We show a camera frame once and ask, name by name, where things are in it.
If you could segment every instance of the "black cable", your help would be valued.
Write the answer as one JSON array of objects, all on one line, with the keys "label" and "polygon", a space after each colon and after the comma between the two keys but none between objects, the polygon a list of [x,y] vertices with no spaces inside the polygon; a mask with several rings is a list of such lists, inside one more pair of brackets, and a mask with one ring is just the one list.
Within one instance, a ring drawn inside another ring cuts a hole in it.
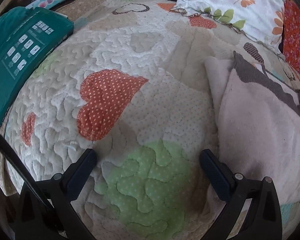
[{"label": "black cable", "polygon": [[52,213],[55,213],[54,207],[51,205],[51,203],[48,201],[46,196],[40,190],[37,183],[34,181],[34,178],[32,178],[30,172],[24,166],[22,161],[19,159],[18,155],[11,148],[11,146],[8,144],[8,142],[1,136],[1,134],[0,134],[0,152],[8,160],[8,162],[13,166],[13,168],[18,172],[18,174],[21,176],[21,178],[27,184],[27,186],[32,191],[32,193],[45,205],[45,207],[49,211],[51,211]]}]

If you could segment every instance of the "heart appliqué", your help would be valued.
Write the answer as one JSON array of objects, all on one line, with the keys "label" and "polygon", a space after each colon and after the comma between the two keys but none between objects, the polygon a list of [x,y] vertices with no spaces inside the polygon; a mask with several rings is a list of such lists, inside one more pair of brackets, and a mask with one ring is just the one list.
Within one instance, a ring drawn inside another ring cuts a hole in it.
[{"label": "heart appliqu\u00e9", "polygon": [[23,122],[21,128],[21,139],[27,146],[31,146],[31,135],[34,130],[35,114],[30,113],[27,121]]},{"label": "heart appliqu\u00e9", "polygon": [[205,19],[201,16],[189,17],[189,20],[190,20],[191,26],[193,26],[193,27],[203,27],[206,29],[212,29],[212,28],[217,27],[215,22]]},{"label": "heart appliqu\u00e9", "polygon": [[114,11],[112,11],[112,14],[117,15],[117,14],[123,14],[128,12],[147,12],[149,10],[150,10],[149,6],[144,5],[142,3],[129,3],[121,6],[118,9],[115,9]]},{"label": "heart appliqu\u00e9", "polygon": [[102,139],[114,126],[132,97],[148,80],[118,70],[101,70],[85,78],[80,87],[87,101],[78,113],[77,127],[90,141]]},{"label": "heart appliqu\u00e9", "polygon": [[163,9],[163,10],[165,10],[165,11],[167,11],[167,12],[178,13],[178,12],[175,12],[175,11],[170,11],[170,9],[171,9],[172,7],[174,7],[174,6],[176,5],[176,3],[157,3],[157,5],[158,5],[161,9]]}]

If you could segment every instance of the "green polka dot patch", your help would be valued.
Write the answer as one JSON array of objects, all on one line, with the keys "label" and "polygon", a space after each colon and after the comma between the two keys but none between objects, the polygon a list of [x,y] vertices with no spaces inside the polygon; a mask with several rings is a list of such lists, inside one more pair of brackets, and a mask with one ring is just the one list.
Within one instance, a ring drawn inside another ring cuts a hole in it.
[{"label": "green polka dot patch", "polygon": [[[122,166],[106,166],[110,171],[95,184],[95,191],[128,230],[153,240],[171,239],[184,230],[202,173],[183,157],[180,146],[150,143],[131,153]],[[205,194],[199,200],[202,203]]]}]

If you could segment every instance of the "orange polka dot heart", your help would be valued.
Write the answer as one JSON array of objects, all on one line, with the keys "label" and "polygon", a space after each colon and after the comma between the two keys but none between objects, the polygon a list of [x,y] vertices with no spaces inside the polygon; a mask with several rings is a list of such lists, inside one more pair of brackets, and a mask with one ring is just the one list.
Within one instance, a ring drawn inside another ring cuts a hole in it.
[{"label": "orange polka dot heart", "polygon": [[80,87],[87,101],[78,113],[77,127],[87,140],[102,139],[114,126],[132,97],[148,80],[118,70],[101,70],[90,74]]},{"label": "orange polka dot heart", "polygon": [[23,122],[21,127],[21,139],[27,146],[31,146],[31,135],[34,130],[35,114],[30,113],[27,121]]},{"label": "orange polka dot heart", "polygon": [[202,18],[201,16],[193,16],[193,17],[189,17],[190,20],[190,24],[193,27],[203,27],[206,29],[212,29],[212,28],[216,28],[217,25],[215,22]]}]

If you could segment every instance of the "green leaf print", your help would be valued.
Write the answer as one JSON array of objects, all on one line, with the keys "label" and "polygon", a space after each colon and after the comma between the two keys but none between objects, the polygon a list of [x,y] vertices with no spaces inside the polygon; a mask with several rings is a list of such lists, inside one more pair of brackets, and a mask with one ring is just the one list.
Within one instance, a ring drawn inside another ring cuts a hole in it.
[{"label": "green leaf print", "polygon": [[221,15],[222,15],[221,10],[217,9],[214,11],[213,18],[215,20],[218,20],[221,17]]},{"label": "green leaf print", "polygon": [[233,9],[226,10],[223,16],[219,19],[222,23],[229,23],[233,18]]},{"label": "green leaf print", "polygon": [[32,73],[30,77],[37,78],[50,70],[51,64],[55,62],[56,58],[61,55],[58,50],[53,51],[46,59],[39,65],[39,67]]},{"label": "green leaf print", "polygon": [[203,12],[205,12],[205,13],[211,13],[211,8],[210,8],[210,7],[207,7],[207,8],[204,9]]},{"label": "green leaf print", "polygon": [[246,20],[239,20],[239,21],[236,21],[235,23],[233,23],[232,26],[241,30],[243,28],[245,22],[246,22]]}]

